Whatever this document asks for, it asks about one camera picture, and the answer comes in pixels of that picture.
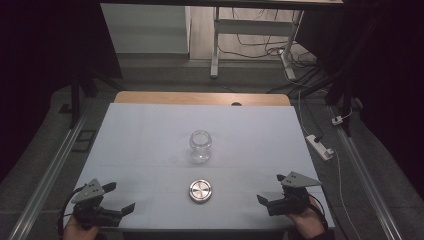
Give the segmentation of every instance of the black cable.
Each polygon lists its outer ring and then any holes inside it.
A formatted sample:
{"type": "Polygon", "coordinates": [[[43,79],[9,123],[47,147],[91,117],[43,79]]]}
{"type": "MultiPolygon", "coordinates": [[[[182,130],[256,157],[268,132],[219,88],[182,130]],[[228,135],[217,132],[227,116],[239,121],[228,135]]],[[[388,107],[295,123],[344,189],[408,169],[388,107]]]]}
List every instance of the black cable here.
{"type": "Polygon", "coordinates": [[[230,91],[230,92],[233,92],[233,93],[238,93],[238,92],[236,92],[236,91],[234,91],[233,89],[231,89],[231,88],[229,88],[229,87],[226,87],[226,86],[221,86],[222,88],[224,88],[224,89],[227,89],[228,91],[230,91]]]}
{"type": "Polygon", "coordinates": [[[309,108],[308,103],[306,102],[306,98],[304,99],[304,101],[303,101],[303,102],[305,103],[306,108],[308,109],[309,115],[312,117],[312,120],[314,121],[315,126],[317,126],[317,128],[318,128],[318,130],[319,130],[320,136],[316,136],[316,137],[317,137],[317,138],[319,138],[319,139],[324,138],[324,132],[322,131],[321,127],[319,126],[319,124],[318,124],[318,122],[317,122],[317,120],[315,119],[314,115],[312,114],[312,111],[311,111],[311,109],[309,108]]]}
{"type": "Polygon", "coordinates": [[[327,232],[328,231],[328,222],[327,219],[325,219],[325,216],[321,213],[321,211],[315,207],[314,205],[312,205],[312,203],[309,203],[309,209],[311,209],[312,211],[314,211],[318,217],[321,219],[321,223],[322,226],[324,227],[324,231],[327,232]]]}
{"type": "MultiPolygon", "coordinates": [[[[258,16],[258,17],[256,17],[255,19],[253,19],[253,21],[255,21],[256,19],[258,19],[258,18],[262,17],[262,15],[263,15],[264,11],[265,11],[265,9],[261,9],[261,11],[259,12],[259,16],[258,16]]],[[[238,14],[235,12],[234,8],[232,8],[232,14],[233,14],[233,19],[236,19],[236,17],[237,17],[237,19],[240,19],[240,18],[239,18],[239,16],[238,16],[238,14]]],[[[277,14],[278,14],[278,10],[277,10],[277,12],[276,12],[276,14],[275,14],[274,21],[277,19],[277,14]]],[[[240,40],[240,35],[239,35],[239,34],[236,34],[236,36],[237,36],[237,40],[238,40],[238,42],[240,43],[240,45],[244,45],[244,46],[263,46],[263,45],[265,45],[265,49],[266,49],[266,46],[267,46],[267,45],[270,45],[270,44],[282,44],[282,43],[287,43],[287,41],[281,41],[281,42],[269,42],[269,40],[270,40],[269,38],[268,38],[268,41],[267,41],[266,43],[243,43],[243,42],[240,40]]]]}
{"type": "MultiPolygon", "coordinates": [[[[312,74],[310,75],[310,76],[308,76],[308,78],[303,82],[303,84],[305,83],[305,82],[308,82],[310,79],[312,79],[318,72],[320,72],[321,71],[321,69],[319,69],[319,68],[317,68],[317,67],[314,67],[314,68],[312,68],[311,70],[309,70],[308,71],[308,73],[311,73],[312,72],[312,74]]],[[[302,86],[302,84],[298,84],[295,88],[293,88],[288,94],[287,94],[287,96],[289,97],[289,98],[291,98],[290,97],[290,95],[293,93],[293,92],[295,92],[296,90],[298,90],[299,88],[301,88],[301,87],[306,87],[306,86],[302,86]]]]}
{"type": "Polygon", "coordinates": [[[267,57],[267,56],[268,56],[268,54],[259,55],[259,56],[247,56],[247,55],[243,55],[243,54],[236,53],[236,52],[227,52],[227,51],[223,51],[223,50],[219,47],[219,45],[218,45],[218,49],[219,49],[219,51],[221,51],[221,52],[223,52],[223,53],[227,53],[227,54],[234,54],[234,55],[238,55],[238,56],[246,57],[246,58],[262,58],[262,57],[267,57]]]}
{"type": "Polygon", "coordinates": [[[322,204],[321,204],[321,202],[316,198],[316,197],[314,197],[314,196],[312,196],[311,194],[308,194],[310,197],[312,197],[313,199],[315,199],[315,201],[317,201],[318,202],[318,204],[319,204],[319,206],[321,207],[321,210],[322,210],[322,215],[324,215],[325,216],[325,210],[324,210],[324,208],[322,207],[322,204]]]}
{"type": "Polygon", "coordinates": [[[279,50],[284,50],[284,47],[285,46],[281,46],[281,47],[273,47],[273,48],[268,48],[268,49],[265,49],[266,50],[266,53],[269,55],[269,56],[278,56],[278,55],[280,55],[279,53],[278,53],[278,51],[279,50]]]}
{"type": "Polygon", "coordinates": [[[308,53],[311,53],[311,52],[307,51],[307,52],[304,52],[304,53],[299,54],[299,56],[297,56],[297,61],[300,61],[299,60],[300,56],[306,55],[308,53]]]}
{"type": "Polygon", "coordinates": [[[284,89],[284,88],[289,87],[291,85],[293,85],[293,83],[289,83],[289,84],[284,85],[284,86],[281,86],[281,87],[272,88],[269,91],[267,91],[265,94],[269,94],[269,93],[272,93],[274,91],[277,91],[277,90],[280,90],[280,89],[284,89]]]}
{"type": "MultiPolygon", "coordinates": [[[[277,15],[278,15],[278,9],[277,9],[277,11],[275,12],[275,16],[274,16],[274,22],[275,22],[275,20],[277,20],[277,15]]],[[[266,47],[268,46],[268,43],[269,43],[269,40],[271,39],[271,36],[269,36],[268,37],[268,41],[266,41],[266,45],[265,45],[265,52],[268,52],[267,50],[266,50],[266,47]]]]}
{"type": "Polygon", "coordinates": [[[57,233],[59,235],[59,238],[63,238],[63,217],[65,216],[66,206],[68,206],[69,201],[71,201],[71,198],[77,193],[80,192],[86,184],[82,187],[79,187],[75,189],[67,198],[65,203],[62,206],[62,210],[60,211],[59,219],[57,220],[57,233]]]}
{"type": "Polygon", "coordinates": [[[255,20],[259,19],[260,17],[262,17],[262,16],[264,15],[265,10],[266,10],[266,9],[261,9],[261,10],[259,11],[258,16],[257,16],[257,17],[255,17],[255,19],[253,19],[253,21],[255,21],[255,20]]]}
{"type": "Polygon", "coordinates": [[[313,66],[316,66],[316,63],[314,63],[314,62],[309,62],[309,63],[311,63],[311,64],[305,64],[305,62],[300,62],[300,61],[296,61],[294,58],[293,58],[293,53],[290,53],[290,58],[291,58],[291,63],[293,64],[293,65],[295,65],[296,67],[298,67],[298,68],[305,68],[305,67],[313,67],[313,66]]]}
{"type": "MultiPolygon", "coordinates": [[[[303,76],[301,76],[300,78],[298,78],[298,79],[296,79],[296,81],[300,81],[300,80],[302,80],[304,77],[306,77],[308,74],[310,74],[313,70],[315,70],[316,68],[312,68],[311,70],[309,70],[307,73],[305,73],[303,76]]],[[[272,92],[274,92],[274,91],[277,91],[277,90],[280,90],[280,89],[283,89],[283,88],[286,88],[286,87],[289,87],[289,86],[291,86],[291,85],[293,85],[294,83],[293,82],[290,82],[289,84],[286,84],[286,85],[284,85],[284,86],[280,86],[280,87],[276,87],[276,88],[272,88],[272,89],[270,89],[269,91],[267,91],[266,92],[266,94],[268,94],[268,93],[272,93],[272,92]]]]}

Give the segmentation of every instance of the human hand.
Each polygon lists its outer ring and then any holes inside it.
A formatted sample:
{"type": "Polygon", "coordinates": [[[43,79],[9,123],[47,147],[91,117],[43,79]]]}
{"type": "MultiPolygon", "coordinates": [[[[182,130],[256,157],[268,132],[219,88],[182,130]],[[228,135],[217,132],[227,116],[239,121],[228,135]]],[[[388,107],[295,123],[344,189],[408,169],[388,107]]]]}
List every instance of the human hand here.
{"type": "MultiPolygon", "coordinates": [[[[309,201],[312,205],[318,208],[315,199],[309,197],[309,201]]],[[[307,208],[301,214],[288,214],[287,217],[292,220],[297,231],[305,239],[311,239],[325,232],[320,217],[310,208],[307,208]]]]}
{"type": "Polygon", "coordinates": [[[81,227],[74,216],[71,216],[66,224],[63,240],[94,240],[98,232],[99,227],[97,226],[85,230],[81,227]]]}

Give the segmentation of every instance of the metal lid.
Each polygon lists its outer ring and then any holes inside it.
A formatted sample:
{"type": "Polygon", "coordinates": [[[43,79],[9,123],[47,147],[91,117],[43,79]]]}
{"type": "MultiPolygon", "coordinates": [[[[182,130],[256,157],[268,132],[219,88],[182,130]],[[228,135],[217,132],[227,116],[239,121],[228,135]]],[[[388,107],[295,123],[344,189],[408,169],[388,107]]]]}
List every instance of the metal lid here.
{"type": "Polygon", "coordinates": [[[190,198],[195,203],[205,203],[212,196],[212,187],[206,180],[196,180],[190,185],[190,198]]]}

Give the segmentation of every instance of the wooden table edge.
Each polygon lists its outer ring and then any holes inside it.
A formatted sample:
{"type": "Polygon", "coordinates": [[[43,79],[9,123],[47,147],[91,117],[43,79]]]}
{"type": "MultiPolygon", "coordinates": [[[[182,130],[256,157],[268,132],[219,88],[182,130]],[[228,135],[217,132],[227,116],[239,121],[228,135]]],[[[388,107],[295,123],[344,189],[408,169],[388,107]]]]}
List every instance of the wooden table edge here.
{"type": "Polygon", "coordinates": [[[256,93],[202,93],[202,92],[119,92],[114,103],[145,104],[190,104],[190,105],[232,105],[242,106],[291,106],[284,94],[256,93]]]}

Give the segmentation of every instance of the electrical cable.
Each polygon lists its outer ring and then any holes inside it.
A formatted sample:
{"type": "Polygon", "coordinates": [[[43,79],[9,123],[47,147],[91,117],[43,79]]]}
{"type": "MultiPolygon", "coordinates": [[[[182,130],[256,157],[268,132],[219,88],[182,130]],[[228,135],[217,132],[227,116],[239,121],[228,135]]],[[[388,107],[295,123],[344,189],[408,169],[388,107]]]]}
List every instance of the electrical cable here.
{"type": "MultiPolygon", "coordinates": [[[[318,74],[320,71],[321,71],[321,69],[319,69],[319,68],[317,68],[317,67],[314,67],[312,70],[315,70],[315,72],[313,72],[306,80],[304,80],[303,81],[303,83],[307,83],[308,81],[310,81],[316,74],[318,74]]],[[[290,95],[293,93],[293,92],[295,92],[299,87],[301,87],[301,86],[303,86],[303,87],[311,87],[310,85],[306,85],[306,84],[296,84],[296,85],[298,85],[297,87],[295,87],[295,88],[293,88],[287,95],[290,97],[290,95]]]]}
{"type": "MultiPolygon", "coordinates": [[[[325,190],[325,187],[321,186],[321,188],[322,188],[322,192],[324,193],[324,195],[328,196],[327,191],[325,190]]],[[[331,205],[331,202],[327,201],[327,206],[328,206],[328,209],[330,209],[330,211],[333,213],[333,217],[336,220],[337,226],[340,228],[340,231],[342,232],[343,236],[345,237],[346,240],[349,240],[342,224],[340,223],[339,218],[337,217],[337,214],[333,210],[333,206],[331,205]]]]}
{"type": "Polygon", "coordinates": [[[71,198],[78,192],[80,192],[87,184],[84,184],[84,186],[79,187],[77,189],[75,189],[71,194],[69,194],[69,196],[66,198],[65,203],[62,206],[62,210],[60,211],[60,215],[59,215],[59,219],[57,220],[57,233],[59,235],[59,238],[63,238],[63,218],[67,215],[72,215],[72,214],[66,214],[65,215],[65,211],[66,211],[66,206],[68,206],[69,201],[71,201],[71,198]]]}
{"type": "Polygon", "coordinates": [[[352,115],[352,107],[350,107],[350,113],[344,117],[342,117],[342,119],[348,118],[350,115],[352,115]]]}
{"type": "Polygon", "coordinates": [[[234,91],[233,89],[231,89],[231,88],[229,88],[229,87],[226,87],[226,86],[221,86],[222,88],[224,88],[224,89],[227,89],[228,91],[230,91],[230,92],[233,92],[233,93],[238,93],[238,92],[236,92],[236,91],[234,91]]]}
{"type": "MultiPolygon", "coordinates": [[[[277,15],[278,15],[278,9],[277,9],[277,11],[275,12],[274,22],[277,20],[277,15]]],[[[270,39],[271,39],[271,35],[268,37],[268,41],[266,41],[266,45],[265,45],[265,52],[267,52],[267,53],[268,53],[268,51],[267,51],[266,47],[268,46],[268,43],[269,43],[269,40],[270,40],[270,39]]]]}
{"type": "Polygon", "coordinates": [[[340,194],[340,200],[342,202],[343,209],[346,212],[347,219],[349,220],[350,224],[352,225],[353,230],[355,230],[356,236],[358,237],[359,240],[361,240],[361,236],[359,236],[359,233],[356,230],[355,225],[353,224],[352,220],[350,219],[349,213],[348,213],[348,211],[346,209],[346,205],[345,205],[344,200],[343,200],[343,194],[342,194],[342,174],[341,174],[341,170],[340,170],[340,168],[341,168],[340,167],[340,158],[339,158],[339,154],[337,153],[336,149],[333,149],[333,151],[336,153],[337,165],[338,165],[338,169],[339,169],[339,194],[340,194]]]}
{"type": "Polygon", "coordinates": [[[309,105],[308,105],[308,103],[306,102],[306,98],[305,98],[305,105],[306,105],[306,109],[308,109],[308,111],[309,111],[309,115],[312,117],[312,120],[314,120],[314,123],[315,123],[315,126],[317,126],[318,127],[318,130],[319,130],[319,133],[321,134],[320,136],[319,136],[319,138],[324,138],[324,132],[322,131],[322,129],[321,129],[321,127],[319,126],[319,124],[318,124],[318,122],[317,122],[317,120],[315,119],[315,117],[314,117],[314,115],[312,114],[312,111],[311,111],[311,109],[309,108],[309,105]]]}
{"type": "Polygon", "coordinates": [[[299,100],[298,100],[298,102],[297,102],[297,104],[298,104],[298,108],[299,108],[299,118],[300,118],[300,124],[302,125],[303,131],[305,131],[306,135],[308,135],[308,136],[309,136],[310,134],[308,133],[308,131],[306,131],[306,128],[305,128],[305,126],[303,125],[302,111],[301,111],[301,109],[300,109],[300,92],[302,92],[302,91],[299,91],[299,100]]]}
{"type": "Polygon", "coordinates": [[[269,56],[268,54],[259,55],[259,56],[247,56],[247,55],[243,55],[243,54],[236,53],[236,52],[228,52],[228,51],[224,51],[224,50],[222,50],[222,49],[219,47],[219,45],[218,45],[218,49],[219,49],[219,51],[221,51],[222,53],[233,54],[233,55],[237,55],[237,56],[241,56],[241,57],[246,57],[246,58],[263,58],[263,57],[267,57],[267,56],[269,56]]]}
{"type": "Polygon", "coordinates": [[[306,54],[308,54],[308,53],[311,53],[311,52],[310,52],[310,51],[307,51],[307,52],[304,52],[304,53],[299,54],[299,55],[297,56],[297,61],[300,61],[300,60],[299,60],[300,56],[306,55],[306,54]]]}
{"type": "Polygon", "coordinates": [[[315,199],[315,201],[317,201],[317,202],[318,202],[319,206],[321,207],[322,215],[324,215],[324,217],[325,217],[325,210],[324,210],[324,207],[322,206],[322,204],[321,204],[321,202],[318,200],[318,198],[316,198],[316,197],[312,196],[311,194],[308,194],[308,195],[309,195],[310,197],[312,197],[313,199],[315,199]]]}
{"type": "Polygon", "coordinates": [[[291,58],[291,63],[293,64],[293,65],[295,65],[296,67],[298,67],[298,68],[305,68],[305,67],[312,67],[312,66],[316,66],[316,63],[315,62],[309,62],[309,63],[312,63],[312,64],[305,64],[305,62],[300,62],[300,61],[296,61],[294,58],[293,58],[293,53],[291,53],[290,52],[290,58],[291,58]]]}
{"type": "Polygon", "coordinates": [[[273,47],[273,48],[265,49],[265,51],[269,56],[279,56],[280,54],[278,52],[280,50],[284,50],[284,48],[285,48],[285,46],[273,47]]]}
{"type": "MultiPolygon", "coordinates": [[[[255,19],[253,19],[253,21],[255,21],[255,20],[257,20],[258,18],[260,18],[260,17],[262,17],[262,15],[263,15],[263,13],[264,13],[264,11],[265,11],[265,9],[261,9],[261,11],[259,12],[259,16],[258,17],[256,17],[255,19]]],[[[236,11],[234,10],[234,8],[232,8],[232,14],[233,14],[233,19],[236,19],[236,17],[237,17],[237,19],[240,19],[240,17],[238,16],[238,14],[236,13],[236,11]]],[[[271,44],[283,44],[283,43],[287,43],[287,41],[281,41],[281,42],[269,42],[269,39],[268,39],[268,42],[264,42],[264,43],[243,43],[241,40],[240,40],[240,35],[239,34],[236,34],[236,36],[237,36],[237,40],[238,40],[238,42],[240,43],[240,45],[244,45],[244,46],[263,46],[263,45],[271,45],[271,44]]]]}
{"type": "MultiPolygon", "coordinates": [[[[307,82],[307,81],[309,81],[310,79],[312,79],[319,71],[321,71],[320,69],[318,69],[318,68],[313,68],[313,69],[311,69],[310,70],[310,72],[312,72],[313,70],[315,70],[315,72],[313,72],[305,81],[307,82]]],[[[293,84],[295,84],[295,85],[298,85],[298,86],[303,86],[303,87],[310,87],[309,85],[305,85],[305,84],[302,84],[302,83],[297,83],[297,82],[293,82],[293,81],[290,81],[289,80],[289,77],[287,76],[287,73],[284,71],[284,74],[285,74],[285,76],[286,76],[286,80],[288,81],[288,82],[290,82],[290,83],[293,83],[293,84]]],[[[294,89],[292,89],[287,95],[291,95],[296,89],[297,89],[298,87],[296,87],[296,88],[294,88],[294,89]]]]}
{"type": "MultiPolygon", "coordinates": [[[[308,74],[310,74],[310,73],[311,73],[314,69],[315,69],[315,68],[312,68],[312,69],[311,69],[311,70],[309,70],[307,73],[303,74],[303,76],[299,77],[299,78],[297,79],[297,81],[301,81],[304,77],[306,77],[308,74]]],[[[289,84],[286,84],[286,85],[284,85],[284,86],[280,86],[280,87],[272,88],[272,89],[270,89],[269,91],[267,91],[267,92],[266,92],[266,94],[268,94],[268,93],[272,93],[272,92],[274,92],[274,91],[277,91],[277,90],[280,90],[280,89],[283,89],[283,88],[286,88],[286,87],[289,87],[289,86],[291,86],[291,85],[293,85],[293,83],[289,83],[289,84]]]]}
{"type": "MultiPolygon", "coordinates": [[[[320,81],[322,81],[322,79],[324,79],[325,77],[320,77],[320,78],[318,78],[318,80],[316,81],[316,82],[320,82],[320,81]]],[[[308,79],[306,79],[304,82],[303,82],[303,87],[311,87],[313,84],[306,84],[306,83],[308,83],[310,80],[312,79],[312,77],[310,77],[310,78],[308,78],[308,79]]],[[[298,86],[296,86],[296,87],[294,87],[289,93],[288,93],[288,96],[290,97],[290,95],[292,94],[292,93],[294,93],[296,90],[298,90],[300,87],[302,87],[302,86],[300,86],[300,85],[298,85],[298,86]]]]}

